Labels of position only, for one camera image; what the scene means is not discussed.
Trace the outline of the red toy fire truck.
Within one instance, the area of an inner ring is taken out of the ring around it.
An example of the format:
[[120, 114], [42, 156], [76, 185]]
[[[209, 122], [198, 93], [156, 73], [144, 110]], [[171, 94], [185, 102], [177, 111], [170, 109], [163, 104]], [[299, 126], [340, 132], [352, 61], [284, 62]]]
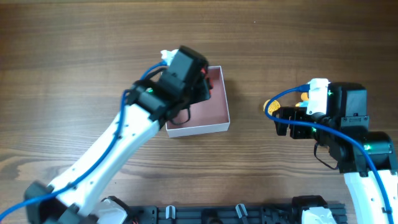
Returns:
[[206, 83], [206, 86], [207, 86], [207, 89], [208, 89], [208, 93], [209, 93], [209, 95], [211, 95], [211, 90], [213, 89], [213, 83], [212, 83], [212, 80], [211, 80], [211, 78], [209, 77], [209, 74], [208, 74], [208, 67], [203, 67], [201, 69], [201, 72], [204, 75], [203, 79], [204, 79], [204, 81]]

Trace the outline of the yellow round gear toy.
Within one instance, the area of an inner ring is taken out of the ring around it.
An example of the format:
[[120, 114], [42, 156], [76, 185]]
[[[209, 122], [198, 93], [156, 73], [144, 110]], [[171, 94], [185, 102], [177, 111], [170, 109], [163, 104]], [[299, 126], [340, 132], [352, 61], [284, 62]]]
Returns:
[[277, 100], [274, 100], [273, 102], [267, 100], [263, 105], [263, 111], [267, 111], [270, 115], [272, 115], [273, 112], [277, 111], [280, 107], [281, 105]]

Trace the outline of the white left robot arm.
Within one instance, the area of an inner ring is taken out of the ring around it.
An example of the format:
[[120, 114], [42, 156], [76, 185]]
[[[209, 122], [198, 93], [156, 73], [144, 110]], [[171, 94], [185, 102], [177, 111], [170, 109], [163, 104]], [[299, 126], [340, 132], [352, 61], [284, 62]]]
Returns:
[[106, 186], [127, 160], [181, 110], [210, 99], [208, 61], [181, 46], [162, 51], [162, 63], [124, 90], [119, 113], [107, 130], [48, 185], [32, 183], [24, 194], [29, 223], [131, 223], [130, 208]]

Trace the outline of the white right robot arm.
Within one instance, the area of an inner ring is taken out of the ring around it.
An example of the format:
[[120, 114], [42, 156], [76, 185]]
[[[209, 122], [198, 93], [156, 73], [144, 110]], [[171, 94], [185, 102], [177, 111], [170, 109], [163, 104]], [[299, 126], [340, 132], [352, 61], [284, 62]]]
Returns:
[[265, 115], [279, 136], [326, 146], [343, 174], [358, 223], [397, 223], [397, 156], [389, 135], [369, 130], [368, 93], [359, 83], [307, 83], [279, 93], [307, 92], [305, 107], [280, 107]]

